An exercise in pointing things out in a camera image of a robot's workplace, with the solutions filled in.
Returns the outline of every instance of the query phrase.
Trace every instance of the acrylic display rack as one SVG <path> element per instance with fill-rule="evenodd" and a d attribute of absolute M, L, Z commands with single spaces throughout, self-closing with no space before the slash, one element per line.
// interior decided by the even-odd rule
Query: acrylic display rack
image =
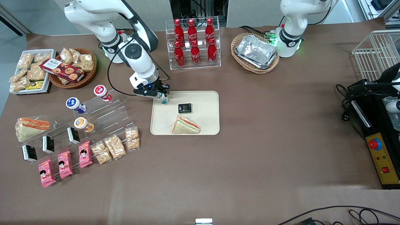
<path fill-rule="evenodd" d="M 90 141 L 90 144 L 94 144 L 106 137 L 117 135 L 123 142 L 126 148 L 125 139 L 125 128 L 133 127 L 134 123 L 129 118 L 126 112 L 125 106 L 123 105 L 125 99 L 117 93 L 115 90 L 109 91 L 112 94 L 112 100 L 110 102 L 104 102 L 100 97 L 95 97 L 84 104 L 87 110 L 84 114 L 78 114 L 74 110 L 67 110 L 54 117 L 47 118 L 50 122 L 50 129 L 43 132 L 35 137 L 24 141 L 19 146 L 20 149 L 23 145 L 30 145 L 35 147 L 36 155 L 38 160 L 33 162 L 34 165 L 51 160 L 53 163 L 53 171 L 58 177 L 58 159 L 57 155 L 65 151 L 70 151 L 72 168 L 79 166 L 79 153 L 78 147 L 81 143 Z M 68 141 L 67 128 L 74 127 L 74 121 L 78 117 L 84 117 L 88 122 L 93 123 L 94 130 L 90 133 L 86 133 L 83 130 L 78 130 L 80 137 L 80 144 L 72 144 Z M 50 136 L 54 138 L 54 153 L 48 154 L 42 151 L 42 137 Z M 92 155 L 92 160 L 96 162 L 96 157 Z"/>
<path fill-rule="evenodd" d="M 208 64 L 208 46 L 206 46 L 206 27 L 207 27 L 207 18 L 213 19 L 213 27 L 214 27 L 214 39 L 215 39 L 215 47 L 217 47 L 217 60 L 215 65 Z M 192 55 L 190 53 L 190 44 L 188 38 L 188 27 L 189 27 L 189 19 L 181 19 L 180 25 L 183 29 L 184 37 L 185 37 L 185 47 L 182 48 L 183 56 L 185 59 L 185 66 L 183 68 L 179 68 L 176 60 L 175 60 L 175 24 L 173 20 L 166 21 L 166 35 L 167 35 L 167 49 L 168 49 L 168 57 L 170 62 L 170 69 L 188 69 L 188 68 L 202 68 L 202 67 L 214 67 L 221 66 L 221 46 L 220 46 L 220 23 L 217 16 L 210 17 L 199 17 L 193 18 L 194 25 L 197 30 L 197 43 L 200 49 L 200 65 L 193 66 L 192 64 Z"/>

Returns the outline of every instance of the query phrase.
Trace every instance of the beige tray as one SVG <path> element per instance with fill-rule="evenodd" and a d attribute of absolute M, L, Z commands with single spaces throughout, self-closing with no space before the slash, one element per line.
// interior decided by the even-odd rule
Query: beige tray
<path fill-rule="evenodd" d="M 200 126 L 198 134 L 179 135 L 216 135 L 220 131 L 220 102 L 215 91 L 171 91 L 168 104 L 153 100 L 150 132 L 154 135 L 172 134 L 178 115 L 178 104 L 191 103 L 192 113 L 182 114 Z"/>

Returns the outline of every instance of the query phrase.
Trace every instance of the brown table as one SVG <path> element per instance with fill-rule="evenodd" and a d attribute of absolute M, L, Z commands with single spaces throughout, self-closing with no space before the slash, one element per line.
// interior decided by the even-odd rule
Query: brown table
<path fill-rule="evenodd" d="M 1 223 L 172 225 L 211 217 L 216 225 L 277 224 L 329 205 L 361 205 L 398 215 L 400 191 L 380 189 L 365 143 L 340 119 L 342 98 L 334 90 L 336 83 L 346 86 L 360 78 L 350 51 L 381 29 L 381 19 L 309 26 L 293 57 L 281 58 L 266 75 L 255 75 L 230 55 L 231 40 L 243 30 L 223 28 L 220 68 L 167 70 L 172 90 L 219 93 L 218 135 L 154 136 L 152 100 L 127 97 L 125 106 L 140 128 L 142 149 L 77 170 L 45 189 L 37 166 L 23 161 L 16 148 L 15 122 L 61 113 L 70 96 L 87 101 L 95 85 L 109 88 L 109 61 L 93 35 L 29 34 L 28 49 L 92 50 L 98 72 L 78 90 L 53 87 L 50 94 L 9 96 L 0 120 Z M 152 55 L 168 69 L 165 34 L 157 35 L 160 43 Z M 127 82 L 131 74 L 122 64 L 112 65 L 112 82 L 121 90 L 132 91 Z M 310 216 L 351 222 L 346 209 Z"/>

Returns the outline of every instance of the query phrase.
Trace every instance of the red glass bottle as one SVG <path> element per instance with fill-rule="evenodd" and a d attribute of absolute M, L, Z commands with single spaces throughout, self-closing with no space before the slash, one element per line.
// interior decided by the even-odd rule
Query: red glass bottle
<path fill-rule="evenodd" d="M 199 66 L 200 65 L 200 49 L 199 49 L 199 47 L 197 47 L 197 40 L 192 40 L 190 43 L 192 44 L 192 49 L 190 50 L 190 53 L 192 55 L 193 66 Z"/>
<path fill-rule="evenodd" d="M 180 26 L 180 21 L 179 19 L 175 19 L 174 20 L 174 24 L 175 24 L 175 39 L 177 42 L 179 42 L 179 46 L 181 48 L 185 47 L 185 37 L 183 35 L 183 29 Z"/>
<path fill-rule="evenodd" d="M 214 27 L 212 26 L 212 18 L 207 19 L 206 27 L 206 45 L 209 45 L 210 39 L 214 38 Z"/>
<path fill-rule="evenodd" d="M 183 57 L 183 51 L 180 48 L 180 43 L 179 41 L 176 41 L 175 43 L 175 60 L 176 60 L 176 64 L 178 65 L 179 68 L 182 68 L 185 66 L 185 59 Z"/>
<path fill-rule="evenodd" d="M 193 19 L 189 19 L 188 37 L 189 37 L 190 45 L 192 45 L 192 41 L 193 40 L 196 40 L 196 43 L 197 43 L 197 30 L 194 27 L 194 20 Z"/>
<path fill-rule="evenodd" d="M 208 46 L 208 64 L 213 66 L 217 61 L 217 47 L 215 47 L 215 39 L 210 39 L 209 43 L 210 45 Z"/>

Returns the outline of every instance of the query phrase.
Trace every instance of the red lid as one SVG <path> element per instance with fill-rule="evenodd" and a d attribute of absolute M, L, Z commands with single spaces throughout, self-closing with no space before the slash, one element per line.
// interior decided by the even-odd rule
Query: red lid
<path fill-rule="evenodd" d="M 196 47 L 197 46 L 197 40 L 191 40 L 192 46 Z"/>

